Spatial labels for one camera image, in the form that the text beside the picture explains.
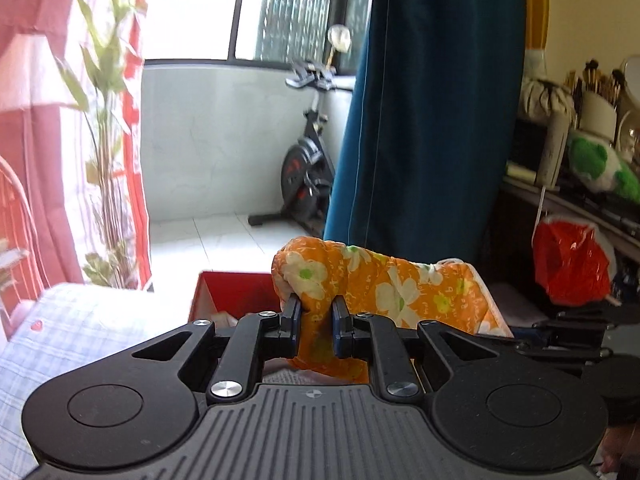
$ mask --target green and white plush toy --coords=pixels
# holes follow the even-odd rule
[[[640,203],[638,178],[605,140],[573,131],[567,149],[571,171],[591,192],[612,192]]]

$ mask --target tiled floor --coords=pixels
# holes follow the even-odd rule
[[[289,240],[305,235],[301,227],[272,222],[251,227],[246,216],[215,215],[151,224],[154,290],[188,314],[202,270],[269,272],[274,254]]]

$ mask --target window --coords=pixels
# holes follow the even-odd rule
[[[328,26],[346,22],[353,47],[338,68],[354,73],[369,7],[370,0],[148,0],[143,55],[151,63],[287,68],[294,59],[321,60]]]

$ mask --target stationary bicycle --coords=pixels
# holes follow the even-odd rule
[[[280,187],[284,205],[277,213],[250,215],[251,226],[292,219],[310,235],[322,237],[335,169],[322,140],[322,128],[328,117],[320,113],[320,107],[326,92],[341,88],[331,63],[336,52],[349,51],[351,33],[344,25],[334,25],[327,37],[332,47],[326,64],[295,61],[292,67],[296,78],[286,79],[290,88],[313,88],[315,92],[311,107],[304,112],[304,132],[289,148],[282,163]]]

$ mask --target silver screw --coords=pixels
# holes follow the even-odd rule
[[[235,381],[219,381],[211,387],[211,393],[217,397],[235,397],[242,393],[242,384]]]
[[[391,383],[386,387],[386,390],[395,397],[411,397],[418,393],[419,388],[415,383],[398,381],[397,383]]]

